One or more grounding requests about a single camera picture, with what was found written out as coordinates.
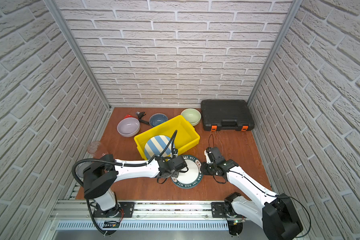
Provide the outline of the green rimmed white plate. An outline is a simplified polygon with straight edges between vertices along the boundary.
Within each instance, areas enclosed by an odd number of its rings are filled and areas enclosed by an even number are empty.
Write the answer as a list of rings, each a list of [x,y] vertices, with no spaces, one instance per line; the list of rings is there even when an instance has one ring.
[[[188,170],[183,168],[182,171],[185,173],[179,173],[177,178],[172,178],[172,182],[181,189],[192,189],[203,179],[202,163],[192,155],[183,155],[183,158],[187,163]]]

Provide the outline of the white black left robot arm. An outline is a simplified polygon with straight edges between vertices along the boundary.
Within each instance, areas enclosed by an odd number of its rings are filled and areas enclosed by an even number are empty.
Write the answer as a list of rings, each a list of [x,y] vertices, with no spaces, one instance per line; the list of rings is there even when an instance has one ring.
[[[189,170],[182,156],[175,158],[154,155],[148,161],[122,161],[105,155],[91,160],[83,171],[83,188],[86,200],[95,200],[103,212],[117,205],[111,186],[115,182],[135,178],[167,179]]]

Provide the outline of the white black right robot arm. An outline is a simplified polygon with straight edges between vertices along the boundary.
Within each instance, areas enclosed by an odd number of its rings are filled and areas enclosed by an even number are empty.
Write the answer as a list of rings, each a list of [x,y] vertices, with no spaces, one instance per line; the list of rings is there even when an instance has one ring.
[[[233,193],[224,199],[226,217],[242,216],[261,227],[269,240],[292,240],[303,231],[303,224],[290,197],[278,195],[255,181],[233,160],[202,163],[206,176],[223,177],[247,197]]]

